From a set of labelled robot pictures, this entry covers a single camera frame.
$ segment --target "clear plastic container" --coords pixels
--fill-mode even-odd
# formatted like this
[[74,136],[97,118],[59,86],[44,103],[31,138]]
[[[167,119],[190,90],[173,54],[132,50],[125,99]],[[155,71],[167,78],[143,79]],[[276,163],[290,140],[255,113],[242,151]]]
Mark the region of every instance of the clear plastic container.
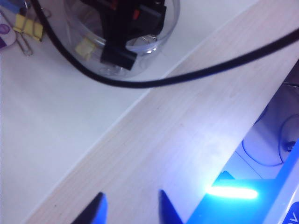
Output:
[[159,35],[147,35],[127,42],[127,49],[137,53],[137,59],[132,70],[126,70],[100,62],[106,41],[102,38],[99,13],[80,0],[64,0],[69,48],[84,66],[103,76],[114,79],[135,76],[150,66],[178,22],[179,0],[166,0],[165,5],[164,28]]

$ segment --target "yellow binder clip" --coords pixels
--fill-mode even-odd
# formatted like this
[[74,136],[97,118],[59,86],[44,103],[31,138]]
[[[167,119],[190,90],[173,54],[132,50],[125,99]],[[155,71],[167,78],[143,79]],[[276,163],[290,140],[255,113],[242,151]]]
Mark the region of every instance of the yellow binder clip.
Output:
[[89,60],[93,51],[96,49],[96,45],[90,41],[87,37],[84,37],[83,40],[75,47],[75,51],[85,60]]
[[14,30],[19,33],[25,33],[37,41],[41,41],[43,36],[43,26],[20,14],[16,15]]

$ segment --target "wooden desk surface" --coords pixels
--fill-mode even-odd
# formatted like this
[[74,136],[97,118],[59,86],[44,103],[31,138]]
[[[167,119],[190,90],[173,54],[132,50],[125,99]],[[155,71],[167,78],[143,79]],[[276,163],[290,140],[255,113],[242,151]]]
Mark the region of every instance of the wooden desk surface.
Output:
[[[299,25],[296,0],[260,0],[170,75],[248,52]],[[157,224],[164,189],[184,221],[298,59],[299,43],[214,77],[152,89],[37,207],[28,223],[70,223],[99,192],[108,224]]]

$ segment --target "black cable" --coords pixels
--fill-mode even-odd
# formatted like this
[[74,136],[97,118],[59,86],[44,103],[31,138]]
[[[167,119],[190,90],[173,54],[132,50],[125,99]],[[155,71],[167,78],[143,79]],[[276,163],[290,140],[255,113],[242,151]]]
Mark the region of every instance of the black cable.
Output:
[[296,83],[283,82],[283,84],[284,84],[284,85],[287,85],[287,86],[291,86],[291,87],[299,88],[299,84],[296,84]]
[[296,114],[293,114],[291,115],[290,117],[288,117],[286,120],[284,120],[284,122],[282,123],[282,125],[280,126],[279,128],[279,132],[278,132],[278,154],[279,154],[279,158],[281,160],[282,163],[284,163],[284,160],[282,158],[282,155],[281,155],[281,140],[282,140],[282,131],[285,127],[285,125],[293,118],[295,117],[299,117],[299,113],[296,113]]
[[252,155],[250,155],[250,154],[247,152],[247,150],[246,150],[246,148],[245,148],[245,145],[244,145],[244,140],[242,141],[241,145],[242,145],[242,148],[243,148],[244,152],[246,153],[246,155],[249,156],[249,158],[251,158],[254,162],[256,162],[256,163],[259,164],[259,165],[262,165],[262,166],[264,166],[264,167],[277,167],[277,166],[280,166],[280,165],[284,164],[284,162],[277,163],[277,164],[265,164],[265,163],[262,163],[262,162],[256,160],[254,157],[252,157]]
[[227,71],[229,69],[233,69],[239,67],[241,65],[250,63],[254,60],[272,54],[296,41],[299,40],[299,28],[294,30],[293,32],[289,33],[288,35],[267,44],[264,47],[256,49],[252,52],[249,52],[245,55],[240,57],[231,59],[229,61],[220,63],[218,65],[214,65],[199,71],[190,72],[184,75],[179,75],[175,77],[164,78],[161,80],[152,80],[152,81],[145,81],[145,82],[129,82],[129,81],[121,81],[121,80],[114,80],[110,78],[106,78],[100,74],[96,74],[89,69],[87,69],[84,65],[82,65],[68,50],[63,46],[60,42],[58,37],[56,36],[55,32],[53,31],[51,25],[49,24],[46,16],[42,11],[42,7],[38,0],[31,0],[31,4],[36,12],[37,17],[39,18],[41,24],[43,25],[44,30],[47,32],[49,38],[51,39],[54,46],[57,50],[80,72],[82,72],[87,77],[98,81],[103,84],[117,86],[117,87],[126,87],[126,88],[152,88],[152,87],[159,87],[159,86],[166,86],[171,84],[178,84],[182,82],[187,82],[203,77],[207,77],[210,75],[214,75],[223,71]]
[[[268,106],[266,106],[266,108],[264,109],[263,113],[262,113],[261,116],[256,120],[256,122],[254,123],[254,125],[255,125],[256,123],[258,123],[258,122],[265,116],[265,114],[266,114],[267,111],[268,111]],[[256,162],[257,164],[259,164],[259,165],[262,165],[262,166],[265,166],[265,167],[277,167],[277,166],[280,166],[280,165],[282,165],[282,164],[284,163],[282,160],[281,160],[281,163],[277,163],[277,164],[273,164],[273,165],[262,163],[262,162],[258,161],[257,159],[255,159],[252,155],[250,155],[250,154],[247,152],[246,147],[245,147],[245,145],[244,145],[244,139],[242,140],[241,145],[242,145],[242,148],[243,148],[244,152],[246,153],[246,155],[247,155],[249,158],[251,158],[254,162]]]
[[[256,124],[257,122],[259,122],[259,121],[263,118],[263,116],[264,116],[265,114],[266,114],[266,113],[263,112],[262,115],[260,116],[260,118],[255,122],[255,124]],[[280,160],[281,160],[281,163],[277,163],[277,164],[273,164],[273,165],[271,165],[271,164],[265,164],[265,163],[262,163],[262,162],[258,161],[257,159],[255,159],[252,155],[250,155],[250,154],[247,152],[246,147],[245,147],[245,145],[244,145],[244,140],[243,140],[242,143],[241,143],[241,145],[242,145],[242,148],[243,148],[244,152],[246,153],[246,155],[247,155],[249,158],[251,158],[254,162],[256,162],[257,164],[260,164],[260,165],[262,165],[262,166],[266,166],[266,167],[276,167],[276,166],[280,166],[280,165],[284,164],[285,161],[283,160],[282,155],[281,155],[282,131],[283,131],[285,125],[287,124],[287,122],[289,122],[289,120],[291,120],[291,119],[293,119],[293,118],[295,118],[295,117],[299,117],[299,113],[293,114],[293,115],[291,115],[290,117],[288,117],[286,120],[284,120],[284,122],[282,123],[282,125],[281,125],[280,128],[279,128],[279,132],[278,132],[278,155],[279,155],[279,158],[280,158]]]

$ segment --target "blue led light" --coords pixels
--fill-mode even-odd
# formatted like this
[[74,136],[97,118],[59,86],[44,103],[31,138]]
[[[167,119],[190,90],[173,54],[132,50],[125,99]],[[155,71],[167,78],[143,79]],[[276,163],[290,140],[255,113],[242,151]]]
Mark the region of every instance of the blue led light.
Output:
[[255,199],[258,193],[253,189],[236,188],[236,187],[210,187],[207,190],[210,195],[227,198]]

